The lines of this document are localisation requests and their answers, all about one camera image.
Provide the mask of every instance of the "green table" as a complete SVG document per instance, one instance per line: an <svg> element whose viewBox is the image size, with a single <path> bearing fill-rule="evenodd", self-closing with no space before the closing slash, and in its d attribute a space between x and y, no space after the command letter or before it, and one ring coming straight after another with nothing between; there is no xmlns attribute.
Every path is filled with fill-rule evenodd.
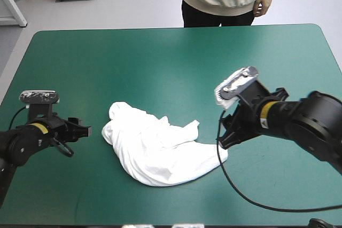
<svg viewBox="0 0 342 228"><path fill-rule="evenodd" d="M77 116L93 135L69 144L66 158L49 148L17 170L0 210L1 224L306 225L312 217L342 224L342 210L276 213L241 199L220 169L173 186L143 185L122 169L101 136L115 101L167 115L174 125L200 121L199 142L214 143L222 109L213 90L252 65L270 90L289 100L313 90L342 98L342 76L316 25L224 28L73 30L37 33L0 107L0 130L22 103L20 92L60 94L54 110ZM16 125L24 123L21 113ZM342 202L342 177L294 142L266 136L229 150L228 172L252 199L282 208Z"/></svg>

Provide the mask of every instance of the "floor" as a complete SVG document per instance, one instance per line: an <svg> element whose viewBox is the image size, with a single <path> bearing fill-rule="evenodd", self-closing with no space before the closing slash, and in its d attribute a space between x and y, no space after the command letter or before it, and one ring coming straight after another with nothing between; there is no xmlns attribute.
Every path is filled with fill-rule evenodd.
<svg viewBox="0 0 342 228"><path fill-rule="evenodd" d="M15 0L26 28L0 27L0 103L32 36L40 30L182 27L181 0ZM342 67L341 0L273 0L254 25L315 23Z"/></svg>

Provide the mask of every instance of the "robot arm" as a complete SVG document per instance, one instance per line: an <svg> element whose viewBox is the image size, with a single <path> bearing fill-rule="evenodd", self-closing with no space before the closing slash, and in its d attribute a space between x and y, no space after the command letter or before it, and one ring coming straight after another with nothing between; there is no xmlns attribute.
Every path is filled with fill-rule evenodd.
<svg viewBox="0 0 342 228"><path fill-rule="evenodd" d="M215 89L224 109L238 101L233 115L221 120L226 132L218 138L220 145L227 149L260 135L288 139L342 174L342 102L318 91L285 101L284 88L270 93L257 77L257 69L249 66Z"/></svg>
<svg viewBox="0 0 342 228"><path fill-rule="evenodd" d="M17 167L33 154L54 146L71 157L74 153L66 142L91 135L91 127L83 127L78 118L63 120L52 112L52 104L59 101L54 91L24 91L20 100L29 105L27 123L0 132L0 207Z"/></svg>

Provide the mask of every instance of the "white cloth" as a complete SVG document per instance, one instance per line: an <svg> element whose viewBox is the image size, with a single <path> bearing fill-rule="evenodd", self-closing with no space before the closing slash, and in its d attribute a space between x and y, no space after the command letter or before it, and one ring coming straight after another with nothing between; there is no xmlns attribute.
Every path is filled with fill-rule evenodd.
<svg viewBox="0 0 342 228"><path fill-rule="evenodd" d="M102 129L124 170L151 186L170 186L194 180L219 165L216 145L196 143L198 121L184 128L170 125L127 103L113 103L110 122ZM228 152L220 148L222 161Z"/></svg>

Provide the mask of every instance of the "wire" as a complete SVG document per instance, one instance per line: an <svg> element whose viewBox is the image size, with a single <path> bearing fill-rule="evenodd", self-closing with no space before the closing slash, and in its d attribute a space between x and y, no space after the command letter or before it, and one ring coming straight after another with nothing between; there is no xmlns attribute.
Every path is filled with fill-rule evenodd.
<svg viewBox="0 0 342 228"><path fill-rule="evenodd" d="M220 136L220 132L221 132L221 120L223 115L225 114L226 111L223 111L221 116L220 116L220 120L219 120L219 128L217 130L217 138L216 138L216 150L217 150L217 157L219 158L219 162L220 162L220 166L222 168L222 171L224 173L224 176L226 177L226 179L228 180L229 184L231 185L231 187L233 187L233 189L246 201L248 201L250 204L253 204L257 207L260 208L264 208L264 209L268 209L268 210L272 210L272 211L277 211L277 212L291 212L291 213L308 213L308 212L317 212L317 211L326 211L326 210L333 210L333 209L340 209L342 208L342 205L334 205L334 206L328 206L328 207L323 207L323 208L307 208L307 209L287 209L287 208L274 208L274 207L270 207L267 205L263 205L260 203L257 203L253 200L251 200L250 198L248 198L247 196L245 196L236 186L235 184L232 182L232 180L230 179L229 175L226 172L226 169L224 168L224 165L222 163L221 157L220 157L220 153L219 153L219 136Z"/></svg>
<svg viewBox="0 0 342 228"><path fill-rule="evenodd" d="M10 126L9 126L9 130L11 130L11 127L12 127L12 124L13 124L13 121L15 119L15 117L19 114L19 112L21 112L23 109L26 109L26 106L24 106L23 108L21 108L20 110L18 110L15 115L13 116L12 120L11 120L11 123L10 123Z"/></svg>

